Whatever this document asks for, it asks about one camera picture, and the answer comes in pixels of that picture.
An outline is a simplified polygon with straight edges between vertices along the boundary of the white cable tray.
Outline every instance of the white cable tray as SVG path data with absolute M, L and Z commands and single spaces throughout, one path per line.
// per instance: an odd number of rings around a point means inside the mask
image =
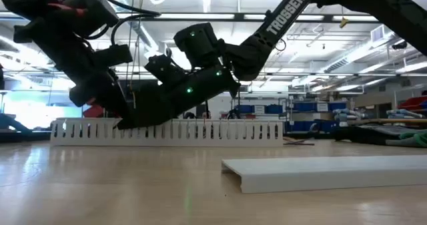
M 282 147 L 283 122 L 171 120 L 160 126 L 118 130 L 117 118 L 58 118 L 52 145 Z

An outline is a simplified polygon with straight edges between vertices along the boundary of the laminate floor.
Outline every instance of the laminate floor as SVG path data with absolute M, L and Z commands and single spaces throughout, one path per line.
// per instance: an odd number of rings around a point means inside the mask
M 284 148 L 0 146 L 0 224 L 427 224 L 427 186 L 242 194 L 224 158 L 427 154 L 318 141 Z

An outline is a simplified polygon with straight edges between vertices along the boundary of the wooden floor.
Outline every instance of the wooden floor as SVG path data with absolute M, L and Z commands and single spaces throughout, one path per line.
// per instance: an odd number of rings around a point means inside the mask
M 0 224 L 427 224 L 427 186 L 241 194 L 223 158 L 427 154 L 318 142 L 254 148 L 0 146 Z

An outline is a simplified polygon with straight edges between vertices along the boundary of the ceiling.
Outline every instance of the ceiling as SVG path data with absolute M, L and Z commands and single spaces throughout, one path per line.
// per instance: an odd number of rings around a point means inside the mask
M 120 0 L 121 2 L 128 3 L 135 7 L 139 7 L 142 4 L 144 9 L 159 11 L 162 13 L 197 13 L 198 15 L 206 14 L 218 14 L 218 13 L 265 13 L 268 9 L 275 9 L 277 4 L 281 0 L 164 0 L 159 3 L 160 0 Z M 414 0 L 419 5 L 427 8 L 427 0 Z M 14 18 L 7 19 L 8 13 L 2 12 L 7 11 L 4 8 L 3 4 L 0 4 L 0 35 L 4 37 L 11 38 L 13 35 L 13 27 L 15 25 L 25 25 L 28 23 L 26 20 Z M 117 12 L 127 12 L 121 8 L 116 7 Z M 338 17 L 344 14 L 344 17 L 350 19 L 349 24 L 344 28 L 340 28 L 339 20 L 335 22 L 324 23 L 319 21 L 310 21 L 309 23 L 304 23 L 304 21 L 299 21 L 287 32 L 284 39 L 286 40 L 286 50 L 278 51 L 274 50 L 266 63 L 264 72 L 290 72 L 290 73 L 305 73 L 305 72 L 319 72 L 326 65 L 331 64 L 331 62 L 339 56 L 342 56 L 345 53 L 353 50 L 358 45 L 367 42 L 370 40 L 371 30 L 377 28 L 381 24 L 377 23 L 375 20 L 368 19 L 365 23 L 356 23 L 352 22 L 351 15 L 363 15 L 367 16 L 364 13 L 356 13 L 349 11 L 345 8 L 342 8 L 339 5 L 332 5 L 328 7 L 323 7 L 318 9 L 316 5 L 312 4 L 304 11 L 305 15 L 336 15 Z M 173 52 L 174 60 L 180 64 L 185 69 L 190 69 L 191 66 L 188 60 L 185 57 L 185 54 L 179 51 L 173 42 L 173 36 L 181 29 L 184 29 L 190 25 L 205 22 L 206 19 L 162 19 L 160 21 L 143 21 L 141 22 L 141 28 L 146 36 L 148 36 L 154 42 L 154 51 L 162 52 L 165 47 L 169 47 Z M 245 38 L 250 36 L 261 24 L 262 20 L 236 20 L 236 19 L 221 19 L 220 21 L 215 21 L 215 19 L 209 20 L 215 34 L 218 38 L 224 39 L 227 43 L 233 43 L 239 45 Z M 95 49 L 107 48 L 110 45 L 110 35 L 107 33 L 100 39 L 96 41 L 91 41 L 92 46 Z M 137 39 L 137 33 L 131 29 L 128 25 L 122 25 L 115 36 L 115 40 L 119 43 L 128 43 L 131 47 L 131 53 L 135 54 L 135 62 L 130 64 L 130 68 L 127 68 L 127 64 L 122 64 L 117 66 L 116 70 L 119 72 L 120 78 L 129 78 L 130 75 L 126 76 L 126 71 L 131 73 L 134 71 L 145 71 L 143 66 L 147 63 L 147 59 L 144 54 L 150 55 L 154 54 L 153 50 L 150 49 L 150 53 L 147 53 L 148 50 L 144 49 L 144 44 L 141 39 Z M 29 46 L 31 49 L 35 50 L 36 53 L 40 50 L 34 46 Z M 135 47 L 139 49 L 139 59 L 137 56 L 138 52 L 135 52 Z M 372 65 L 379 64 L 380 62 L 386 61 L 391 57 L 401 57 L 406 52 L 413 49 L 410 45 L 407 49 L 394 51 L 389 49 L 387 51 L 386 45 L 377 48 L 375 51 L 370 52 L 369 55 L 363 55 L 358 57 L 350 64 L 345 65 L 345 67 L 339 67 L 333 72 L 339 73 L 358 73 L 367 67 Z M 403 57 L 395 62 L 395 64 L 390 67 L 390 64 L 386 64 L 378 68 L 375 72 L 387 71 L 392 72 L 390 68 L 399 69 L 402 66 Z M 21 75 L 27 77 L 46 77 L 46 74 L 39 73 L 24 73 Z M 261 75 L 258 78 L 258 83 L 264 84 L 266 81 L 269 83 L 269 86 L 278 84 L 287 83 L 291 85 L 291 82 L 297 78 L 303 78 L 302 75 L 292 75 L 289 76 L 276 76 L 276 75 Z M 152 78 L 150 75 L 143 75 L 142 78 Z M 314 77 L 314 79 L 308 82 L 308 85 L 316 87 L 322 84 L 329 83 L 346 83 L 346 79 L 329 77 L 324 79 L 324 77 Z

